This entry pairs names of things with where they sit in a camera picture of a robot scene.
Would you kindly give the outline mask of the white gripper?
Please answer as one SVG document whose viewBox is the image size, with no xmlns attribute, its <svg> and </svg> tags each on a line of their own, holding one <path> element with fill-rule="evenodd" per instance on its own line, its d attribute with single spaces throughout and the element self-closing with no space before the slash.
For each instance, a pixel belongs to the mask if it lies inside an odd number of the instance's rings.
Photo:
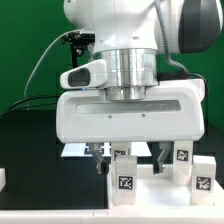
<svg viewBox="0 0 224 224">
<path fill-rule="evenodd" d="M 98 174 L 109 163 L 98 142 L 156 142 L 152 147 L 153 174 L 163 172 L 170 142 L 197 141 L 204 134 L 200 79 L 163 81 L 146 90 L 140 101 L 108 101 L 100 89 L 67 91 L 58 100 L 56 133 L 63 143 L 90 143 Z"/>
</svg>

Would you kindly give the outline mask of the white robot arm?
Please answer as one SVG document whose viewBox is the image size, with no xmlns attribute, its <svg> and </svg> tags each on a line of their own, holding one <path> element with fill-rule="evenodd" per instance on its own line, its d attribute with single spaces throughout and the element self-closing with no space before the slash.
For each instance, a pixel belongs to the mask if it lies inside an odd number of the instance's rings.
<svg viewBox="0 0 224 224">
<path fill-rule="evenodd" d="M 205 81 L 180 63 L 160 73 L 156 57 L 208 49 L 223 26 L 220 0 L 65 0 L 64 11 L 91 58 L 60 77 L 61 142 L 88 144 L 105 174 L 104 142 L 169 144 L 203 136 Z"/>
</svg>

